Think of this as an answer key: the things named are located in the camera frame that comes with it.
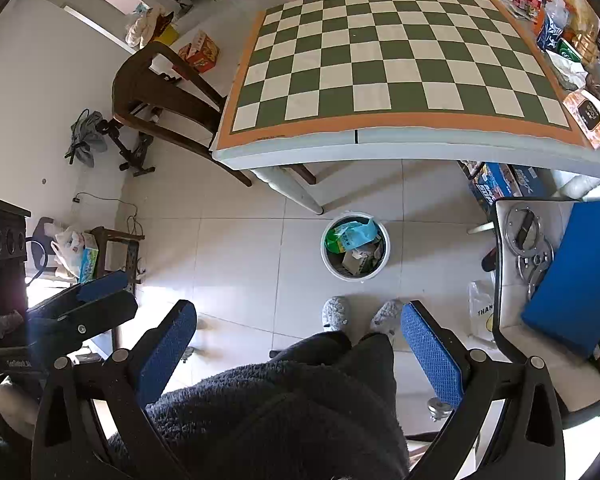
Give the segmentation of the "green plastic bag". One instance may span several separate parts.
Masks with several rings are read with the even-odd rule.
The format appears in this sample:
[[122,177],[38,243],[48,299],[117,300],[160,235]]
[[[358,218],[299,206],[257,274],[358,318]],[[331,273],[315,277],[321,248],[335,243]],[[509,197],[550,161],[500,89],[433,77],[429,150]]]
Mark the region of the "green plastic bag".
[[344,254],[373,243],[377,237],[378,226],[373,219],[347,220],[327,231],[325,247],[333,254]]

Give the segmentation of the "blue printed carton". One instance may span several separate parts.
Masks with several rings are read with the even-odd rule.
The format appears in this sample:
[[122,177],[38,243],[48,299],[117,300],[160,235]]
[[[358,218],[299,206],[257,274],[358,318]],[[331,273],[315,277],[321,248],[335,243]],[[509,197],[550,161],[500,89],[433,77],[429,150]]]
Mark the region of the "blue printed carton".
[[538,170],[533,167],[473,160],[457,163],[468,180],[471,193],[485,212],[489,212],[500,198],[548,196]]

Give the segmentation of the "white round trash bin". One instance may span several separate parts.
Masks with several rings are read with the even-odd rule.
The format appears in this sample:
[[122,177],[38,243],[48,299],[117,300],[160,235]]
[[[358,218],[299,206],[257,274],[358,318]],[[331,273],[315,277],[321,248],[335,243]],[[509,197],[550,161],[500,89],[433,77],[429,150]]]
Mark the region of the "white round trash bin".
[[346,211],[324,229],[320,253],[326,269],[335,278],[364,283],[388,266],[390,235],[371,214]]

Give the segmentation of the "grey slipper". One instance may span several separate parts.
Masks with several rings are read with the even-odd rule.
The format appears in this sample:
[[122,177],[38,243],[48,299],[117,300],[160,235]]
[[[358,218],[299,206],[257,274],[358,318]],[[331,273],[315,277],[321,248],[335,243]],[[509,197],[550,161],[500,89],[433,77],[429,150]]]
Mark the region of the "grey slipper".
[[385,302],[370,320],[370,332],[388,337],[394,341],[401,333],[401,318],[404,303],[400,299]]
[[322,307],[322,325],[324,332],[347,333],[350,328],[351,306],[346,297],[329,298]]

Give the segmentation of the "grey right slipper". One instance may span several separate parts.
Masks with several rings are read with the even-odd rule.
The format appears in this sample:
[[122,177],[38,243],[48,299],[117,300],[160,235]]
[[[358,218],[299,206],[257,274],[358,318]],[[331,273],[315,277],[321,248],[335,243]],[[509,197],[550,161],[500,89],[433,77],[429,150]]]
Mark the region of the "grey right slipper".
[[385,302],[370,320],[370,332],[388,337],[394,341],[401,333],[401,318],[404,303],[400,299]]

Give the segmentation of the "red black slipper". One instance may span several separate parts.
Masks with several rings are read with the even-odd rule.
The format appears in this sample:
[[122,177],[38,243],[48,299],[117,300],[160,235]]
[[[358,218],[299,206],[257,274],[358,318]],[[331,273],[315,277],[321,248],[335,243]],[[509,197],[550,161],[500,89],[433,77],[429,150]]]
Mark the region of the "red black slipper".
[[498,248],[494,247],[481,260],[482,270],[486,273],[493,272],[498,264]]

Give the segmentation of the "white table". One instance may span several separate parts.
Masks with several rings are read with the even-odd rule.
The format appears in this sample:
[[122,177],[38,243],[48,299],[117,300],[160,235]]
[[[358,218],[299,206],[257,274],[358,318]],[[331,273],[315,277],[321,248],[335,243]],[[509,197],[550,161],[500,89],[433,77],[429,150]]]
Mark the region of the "white table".
[[[495,1],[508,12],[501,0]],[[513,15],[512,18],[521,26],[524,39],[531,42],[541,60],[547,64],[524,24]],[[556,79],[551,68],[550,73]],[[565,93],[560,84],[558,90],[564,102]],[[600,178],[600,149],[593,148],[586,136],[585,144],[577,146],[539,136],[505,132],[380,127],[268,139],[223,150],[218,145],[219,134],[212,145],[215,160],[232,169],[252,171],[273,190],[314,214],[320,214],[322,207],[308,191],[286,175],[288,166],[338,160],[468,159],[564,170]]]

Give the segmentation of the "person's black fleece legs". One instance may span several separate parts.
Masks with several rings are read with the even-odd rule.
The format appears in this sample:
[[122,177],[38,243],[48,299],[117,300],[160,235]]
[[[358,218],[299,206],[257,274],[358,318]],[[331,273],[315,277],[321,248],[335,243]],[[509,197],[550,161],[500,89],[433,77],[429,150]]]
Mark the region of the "person's black fleece legs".
[[194,479],[404,479],[387,335],[315,334],[164,394],[147,414]]

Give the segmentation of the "white office chair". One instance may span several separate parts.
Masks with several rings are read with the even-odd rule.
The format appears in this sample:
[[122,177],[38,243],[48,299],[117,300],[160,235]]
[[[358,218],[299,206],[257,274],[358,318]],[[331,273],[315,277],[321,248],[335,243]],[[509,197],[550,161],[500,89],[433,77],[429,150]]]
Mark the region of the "white office chair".
[[600,200],[500,198],[492,218],[496,345],[544,361],[564,427],[600,416]]

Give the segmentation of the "orange cardboard box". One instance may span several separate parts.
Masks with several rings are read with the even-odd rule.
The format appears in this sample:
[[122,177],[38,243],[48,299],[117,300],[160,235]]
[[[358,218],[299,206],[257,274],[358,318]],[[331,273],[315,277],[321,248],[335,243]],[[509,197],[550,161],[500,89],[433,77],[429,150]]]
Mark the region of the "orange cardboard box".
[[201,74],[212,70],[218,62],[219,54],[220,48],[203,30],[178,50],[178,56]]

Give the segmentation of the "dark wooden chair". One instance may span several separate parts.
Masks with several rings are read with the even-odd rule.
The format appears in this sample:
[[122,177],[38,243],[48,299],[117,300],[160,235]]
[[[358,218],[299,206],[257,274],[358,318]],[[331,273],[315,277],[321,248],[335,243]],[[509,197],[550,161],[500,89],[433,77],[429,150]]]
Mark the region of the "dark wooden chair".
[[[200,90],[207,99],[202,100],[155,73],[151,69],[151,64],[159,55],[177,67],[184,78]],[[219,162],[212,157],[208,146],[132,113],[134,103],[147,104],[196,122],[212,134],[219,131],[226,97],[221,96],[200,76],[200,73],[170,47],[153,41],[131,55],[114,76],[111,99],[112,114],[122,125],[185,148],[212,164],[219,165]]]

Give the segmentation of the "checkered green white mat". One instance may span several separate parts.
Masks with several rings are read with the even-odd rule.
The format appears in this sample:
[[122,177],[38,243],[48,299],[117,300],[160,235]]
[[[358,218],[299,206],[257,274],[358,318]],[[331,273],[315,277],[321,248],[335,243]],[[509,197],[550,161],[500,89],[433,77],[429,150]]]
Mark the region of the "checkered green white mat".
[[380,127],[581,146],[558,84],[495,0],[294,0],[256,21],[219,148]]

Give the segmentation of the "white plastic bag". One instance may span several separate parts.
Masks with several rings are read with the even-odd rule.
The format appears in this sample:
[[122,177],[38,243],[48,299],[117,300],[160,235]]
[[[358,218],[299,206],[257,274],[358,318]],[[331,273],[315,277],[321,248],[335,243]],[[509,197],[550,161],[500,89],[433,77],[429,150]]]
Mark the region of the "white plastic bag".
[[476,281],[468,285],[468,309],[471,335],[493,342],[494,287],[489,282]]

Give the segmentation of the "blue seat cushion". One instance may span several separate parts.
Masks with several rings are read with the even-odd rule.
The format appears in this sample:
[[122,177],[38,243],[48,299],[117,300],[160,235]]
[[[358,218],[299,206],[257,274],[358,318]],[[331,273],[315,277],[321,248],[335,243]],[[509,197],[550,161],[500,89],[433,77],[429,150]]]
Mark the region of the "blue seat cushion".
[[521,319],[578,356],[592,356],[600,342],[600,200],[573,205],[554,261]]

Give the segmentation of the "grey left slipper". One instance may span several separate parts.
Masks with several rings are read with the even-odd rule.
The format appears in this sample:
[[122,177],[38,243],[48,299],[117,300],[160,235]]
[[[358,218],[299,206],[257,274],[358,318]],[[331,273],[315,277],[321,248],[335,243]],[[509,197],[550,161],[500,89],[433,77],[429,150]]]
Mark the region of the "grey left slipper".
[[351,306],[346,297],[329,298],[322,307],[322,325],[324,332],[347,333],[350,328]]

